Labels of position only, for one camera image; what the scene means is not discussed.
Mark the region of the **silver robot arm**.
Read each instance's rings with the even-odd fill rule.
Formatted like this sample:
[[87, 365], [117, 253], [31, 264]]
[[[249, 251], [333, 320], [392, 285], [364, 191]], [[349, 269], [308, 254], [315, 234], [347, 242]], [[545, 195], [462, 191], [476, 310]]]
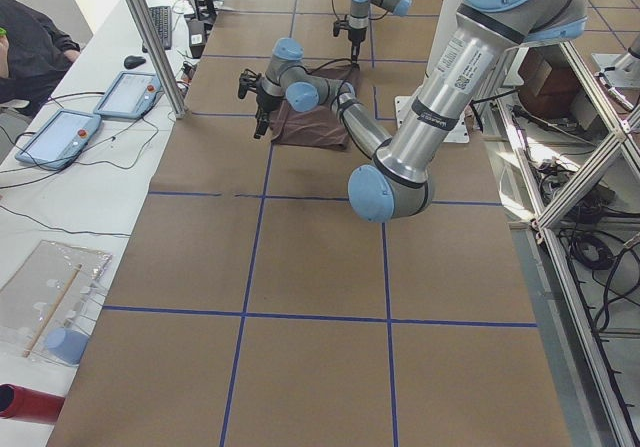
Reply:
[[334, 26], [334, 34], [337, 35], [340, 29], [348, 32], [348, 39], [351, 42], [351, 61], [354, 63], [358, 61], [360, 46], [366, 38], [369, 26], [371, 6], [379, 7], [395, 16], [405, 16], [412, 3], [412, 0], [350, 0], [349, 14]]
[[352, 209], [367, 221], [384, 223], [422, 212], [433, 198], [428, 166], [490, 69], [507, 50], [521, 45], [557, 44], [579, 37], [587, 21], [588, 0], [461, 0], [457, 28], [432, 72], [408, 104], [395, 134], [380, 126], [346, 80], [311, 75], [303, 49], [292, 38], [279, 39], [266, 72], [244, 71], [238, 96], [256, 95], [261, 137], [271, 112], [287, 101], [297, 112], [328, 107], [370, 159], [348, 182]]

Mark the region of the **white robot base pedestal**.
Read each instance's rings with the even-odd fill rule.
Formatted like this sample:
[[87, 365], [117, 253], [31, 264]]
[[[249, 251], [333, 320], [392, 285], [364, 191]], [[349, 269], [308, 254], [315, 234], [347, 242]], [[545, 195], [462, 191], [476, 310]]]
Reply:
[[455, 129], [472, 96], [468, 87], [455, 86], [466, 65], [465, 55], [473, 39], [459, 26], [456, 10], [463, 0], [443, 0], [423, 83], [403, 110], [403, 121], [394, 139], [433, 136], [437, 145]]

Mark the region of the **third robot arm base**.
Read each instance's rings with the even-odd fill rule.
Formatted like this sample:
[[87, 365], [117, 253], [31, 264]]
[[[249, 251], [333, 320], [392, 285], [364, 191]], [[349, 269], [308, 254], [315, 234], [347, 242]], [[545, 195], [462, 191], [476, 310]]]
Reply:
[[639, 88], [639, 37], [622, 54], [593, 53], [597, 77], [606, 87]]

